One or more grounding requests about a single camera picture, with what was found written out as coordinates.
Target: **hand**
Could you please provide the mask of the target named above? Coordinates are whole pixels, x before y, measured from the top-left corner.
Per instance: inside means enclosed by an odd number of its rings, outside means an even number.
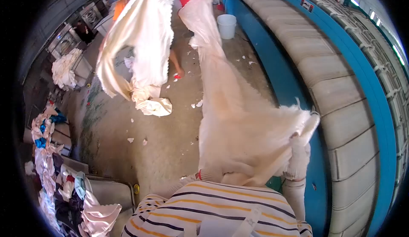
[[[199,176],[200,180],[221,183],[225,174],[233,172],[243,173],[249,177],[254,176],[254,169],[252,166],[238,161],[225,162],[220,165],[212,165],[208,168],[202,168],[199,171]]]
[[[302,146],[298,133],[294,133],[289,138],[292,149],[292,156],[284,172],[284,177],[292,181],[300,181],[307,175],[307,166],[310,162],[311,147],[308,143]]]

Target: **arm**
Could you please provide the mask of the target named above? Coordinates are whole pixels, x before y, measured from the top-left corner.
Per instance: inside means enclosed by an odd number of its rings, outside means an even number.
[[[293,209],[296,219],[304,221],[305,177],[307,175],[307,166],[310,162],[311,147],[309,144],[303,147],[298,135],[293,135],[290,138],[290,144],[292,147],[292,157],[284,172],[283,195]]]
[[[174,193],[188,183],[195,181],[210,181],[214,183],[221,183],[224,174],[231,172],[240,172],[248,176],[253,176],[253,167],[241,162],[229,162],[224,165],[213,165],[209,168],[202,168],[198,173],[190,175],[187,178],[181,179],[178,182],[163,185],[152,193],[157,194],[163,198],[170,199]]]

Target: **fabric scrap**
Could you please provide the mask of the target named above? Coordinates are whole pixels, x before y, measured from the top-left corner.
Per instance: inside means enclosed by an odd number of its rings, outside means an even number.
[[[74,181],[75,191],[78,194],[78,196],[81,198],[81,200],[83,200],[84,197],[85,197],[84,178],[85,178],[84,172],[79,171],[79,172],[77,172],[77,175],[76,175],[75,181]]]
[[[84,210],[81,217],[84,220],[81,228],[91,237],[105,236],[112,230],[122,209],[119,204],[100,205],[94,194],[86,191]]]

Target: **plastic bucket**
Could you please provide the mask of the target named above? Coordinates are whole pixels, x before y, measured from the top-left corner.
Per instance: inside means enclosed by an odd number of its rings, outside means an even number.
[[[236,33],[237,19],[233,15],[223,14],[217,17],[217,24],[222,39],[232,39]]]

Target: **laundry pile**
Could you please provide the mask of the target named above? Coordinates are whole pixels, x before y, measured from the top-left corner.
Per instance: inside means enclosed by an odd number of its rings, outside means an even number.
[[[56,146],[51,137],[55,124],[66,120],[54,106],[47,106],[33,119],[34,168],[42,186],[38,201],[49,224],[61,235],[103,237],[114,226],[122,207],[100,205],[85,174],[64,164],[64,145]]]
[[[96,63],[102,89],[110,97],[119,93],[134,101],[145,115],[167,116],[172,112],[171,102],[159,97],[161,86],[168,80],[172,3],[130,0],[109,32]],[[125,46],[134,47],[130,83],[114,67],[116,54]]]
[[[69,87],[75,88],[77,81],[75,80],[74,71],[71,69],[81,53],[82,50],[74,48],[67,55],[53,62],[51,68],[52,79],[60,89],[68,91]]]

